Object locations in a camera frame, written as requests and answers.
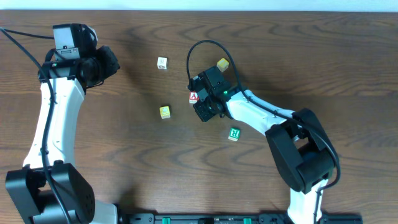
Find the wooden table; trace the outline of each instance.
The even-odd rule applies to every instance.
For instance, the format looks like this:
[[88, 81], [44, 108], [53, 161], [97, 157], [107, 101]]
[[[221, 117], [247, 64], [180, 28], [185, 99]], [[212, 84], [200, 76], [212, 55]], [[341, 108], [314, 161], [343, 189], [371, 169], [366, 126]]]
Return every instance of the wooden table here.
[[[324, 194], [328, 212], [365, 223], [398, 221], [397, 14], [329, 12], [1, 11], [0, 26], [52, 35], [52, 25], [84, 23], [121, 64], [87, 91], [75, 158], [96, 198], [131, 212], [257, 213], [285, 210], [289, 188], [265, 137], [237, 121], [202, 123], [188, 103], [185, 60], [202, 39], [220, 41], [241, 79], [283, 108], [312, 109], [340, 155], [341, 182]], [[43, 62], [52, 40], [13, 35]], [[0, 39], [0, 177], [20, 169], [40, 109], [37, 68]], [[157, 57], [168, 57], [158, 70]], [[192, 74], [225, 57], [203, 45]], [[232, 69], [226, 72], [235, 82]], [[171, 105], [162, 120], [159, 107]], [[228, 140], [241, 129], [238, 142]], [[0, 222], [21, 223], [4, 184]]]

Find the wood grain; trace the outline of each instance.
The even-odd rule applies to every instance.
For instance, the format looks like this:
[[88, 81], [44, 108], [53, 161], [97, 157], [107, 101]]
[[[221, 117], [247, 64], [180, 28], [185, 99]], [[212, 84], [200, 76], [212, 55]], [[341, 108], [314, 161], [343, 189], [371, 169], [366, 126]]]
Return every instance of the wood grain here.
[[[188, 104], [185, 59], [214, 39], [234, 57], [258, 97], [316, 112], [341, 159], [341, 182], [324, 194], [329, 212], [365, 223], [398, 221], [397, 14], [329, 12], [1, 11], [0, 26], [52, 35], [52, 25], [92, 26], [120, 71], [89, 90], [76, 131], [76, 166], [96, 198], [160, 213], [285, 210], [289, 189], [266, 139], [237, 121], [202, 123]], [[42, 62], [54, 43], [14, 35]], [[0, 178], [20, 169], [40, 109], [37, 69], [0, 36]], [[157, 57], [169, 58], [158, 70]], [[224, 54], [203, 45], [191, 73]], [[232, 71], [226, 73], [234, 82]], [[172, 118], [158, 107], [170, 104]], [[238, 142], [228, 140], [241, 129]], [[0, 223], [21, 218], [0, 184]]]

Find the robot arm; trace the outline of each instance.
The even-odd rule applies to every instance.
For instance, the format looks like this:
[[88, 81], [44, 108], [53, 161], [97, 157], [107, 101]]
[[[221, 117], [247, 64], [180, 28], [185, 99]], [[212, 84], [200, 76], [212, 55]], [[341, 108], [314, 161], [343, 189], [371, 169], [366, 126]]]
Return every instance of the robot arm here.
[[[218, 114], [242, 121], [265, 135], [279, 174], [291, 188], [290, 219], [296, 224], [313, 223], [315, 209], [316, 220], [320, 219], [322, 213], [317, 203], [322, 200], [322, 195], [317, 198], [317, 193], [320, 187], [326, 186], [335, 164], [319, 137], [291, 122], [295, 119], [310, 124], [326, 136], [312, 111], [302, 109], [294, 112], [278, 108], [259, 99], [250, 90], [244, 90], [243, 94], [238, 87], [231, 87], [216, 66], [191, 79], [188, 89], [198, 93], [200, 101], [193, 107], [202, 121], [208, 121]], [[290, 119], [281, 118], [270, 111]], [[294, 141], [298, 139], [308, 139], [308, 143], [297, 149]]]
[[[114, 205], [95, 200], [89, 183], [75, 169], [76, 122], [86, 90], [103, 82], [120, 68], [109, 47], [96, 49], [95, 31], [83, 24], [53, 26], [56, 48], [50, 50], [39, 73], [42, 106], [32, 147], [22, 170], [7, 173], [6, 188], [25, 223], [65, 223], [65, 215], [46, 184], [44, 168], [50, 172], [58, 196], [72, 223], [116, 223]], [[51, 62], [55, 53], [56, 61]], [[47, 138], [48, 164], [42, 163], [40, 148], [50, 108], [50, 80], [55, 105]]]

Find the white wall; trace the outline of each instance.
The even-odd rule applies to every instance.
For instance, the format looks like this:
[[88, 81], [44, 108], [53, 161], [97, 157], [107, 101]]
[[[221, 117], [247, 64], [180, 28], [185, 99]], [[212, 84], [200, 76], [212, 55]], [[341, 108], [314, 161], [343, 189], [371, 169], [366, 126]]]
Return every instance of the white wall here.
[[0, 9], [398, 12], [398, 0], [0, 0]]

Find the white block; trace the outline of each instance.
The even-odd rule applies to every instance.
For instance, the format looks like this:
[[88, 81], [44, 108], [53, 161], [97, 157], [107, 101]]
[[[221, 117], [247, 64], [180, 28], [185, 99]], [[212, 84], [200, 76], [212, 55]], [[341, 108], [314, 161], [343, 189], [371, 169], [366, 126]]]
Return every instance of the white block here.
[[189, 103], [196, 103], [198, 100], [198, 93], [196, 93], [195, 91], [189, 93]]
[[167, 58], [158, 57], [157, 58], [157, 68], [167, 69]]

